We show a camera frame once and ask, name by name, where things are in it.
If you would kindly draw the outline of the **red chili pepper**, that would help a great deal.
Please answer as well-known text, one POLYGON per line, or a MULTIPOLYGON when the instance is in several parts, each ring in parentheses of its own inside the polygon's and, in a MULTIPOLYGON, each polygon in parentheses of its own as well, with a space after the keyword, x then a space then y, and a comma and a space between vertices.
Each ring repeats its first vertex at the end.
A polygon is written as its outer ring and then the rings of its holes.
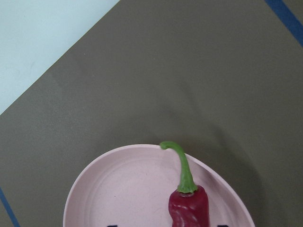
POLYGON ((161 149, 174 150, 180 160, 180 181, 170 195, 168 210, 173 227, 209 227, 209 200, 205 189, 196 185, 183 148, 175 142, 160 143, 161 149))

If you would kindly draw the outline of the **pink plate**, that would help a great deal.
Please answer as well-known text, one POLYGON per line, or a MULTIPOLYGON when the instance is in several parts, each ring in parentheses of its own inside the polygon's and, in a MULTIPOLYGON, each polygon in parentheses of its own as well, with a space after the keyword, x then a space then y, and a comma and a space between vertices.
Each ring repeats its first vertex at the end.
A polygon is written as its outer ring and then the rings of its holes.
MULTIPOLYGON (((196 184, 206 190, 210 225, 252 227, 236 192, 214 170, 188 156, 196 184)), ((180 160, 171 149, 137 144, 116 148, 92 161, 74 182, 64 209, 65 227, 170 227, 171 193, 180 160)))

